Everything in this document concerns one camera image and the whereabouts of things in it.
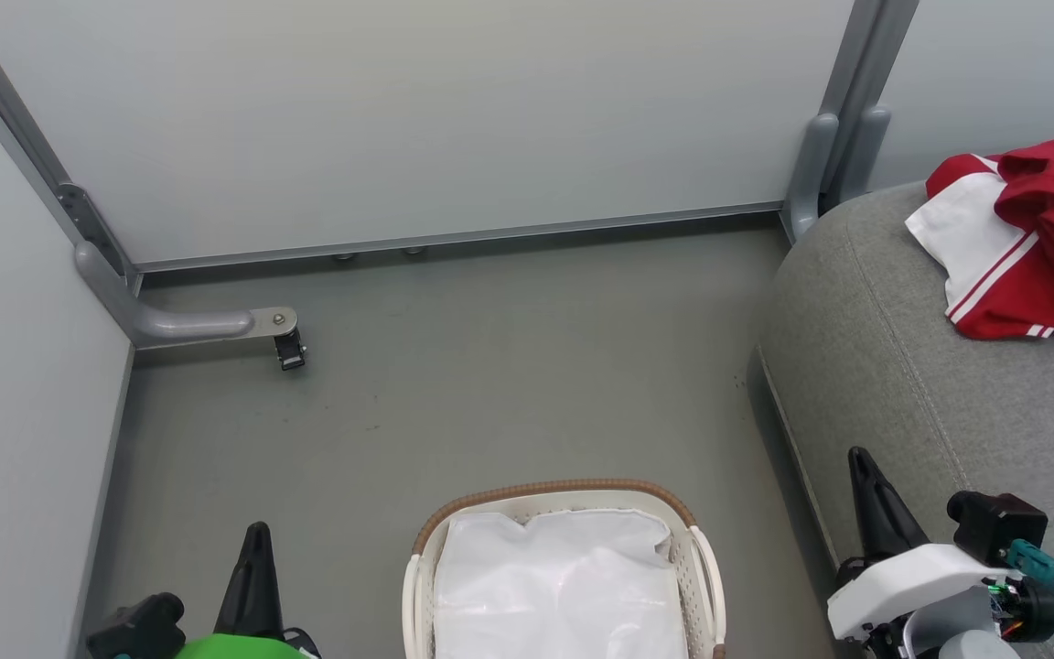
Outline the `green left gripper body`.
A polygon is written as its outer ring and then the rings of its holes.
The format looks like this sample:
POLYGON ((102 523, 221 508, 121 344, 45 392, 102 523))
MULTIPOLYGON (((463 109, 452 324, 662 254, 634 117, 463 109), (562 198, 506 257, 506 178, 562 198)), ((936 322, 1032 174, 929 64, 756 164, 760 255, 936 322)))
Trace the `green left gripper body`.
POLYGON ((304 632, 284 632, 279 638, 213 633, 187 642, 175 658, 321 658, 321 654, 304 632))

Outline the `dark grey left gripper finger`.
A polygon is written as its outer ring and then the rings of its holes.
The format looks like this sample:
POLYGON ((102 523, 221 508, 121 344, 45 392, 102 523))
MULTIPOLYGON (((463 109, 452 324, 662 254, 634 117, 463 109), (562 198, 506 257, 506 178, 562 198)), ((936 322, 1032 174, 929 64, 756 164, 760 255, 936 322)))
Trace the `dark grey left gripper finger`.
POLYGON ((248 525, 213 632, 282 641, 285 626, 271 530, 248 525))

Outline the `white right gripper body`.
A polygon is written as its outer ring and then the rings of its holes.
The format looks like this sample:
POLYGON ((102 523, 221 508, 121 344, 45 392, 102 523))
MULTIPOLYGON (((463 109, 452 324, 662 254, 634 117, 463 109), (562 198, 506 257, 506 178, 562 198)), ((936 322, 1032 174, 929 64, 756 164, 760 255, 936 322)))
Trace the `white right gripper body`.
POLYGON ((1022 579, 952 544, 924 544, 868 566, 828 599, 838 641, 875 658, 1016 658, 992 587, 1022 579))

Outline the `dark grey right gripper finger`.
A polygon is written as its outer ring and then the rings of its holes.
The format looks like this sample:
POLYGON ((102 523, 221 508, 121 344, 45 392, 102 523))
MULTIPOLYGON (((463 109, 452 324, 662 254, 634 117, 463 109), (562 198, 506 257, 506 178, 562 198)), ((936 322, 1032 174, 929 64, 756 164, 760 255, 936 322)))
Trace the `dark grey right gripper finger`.
POLYGON ((871 566, 928 544, 929 536, 868 450, 852 447, 846 457, 862 562, 871 566))

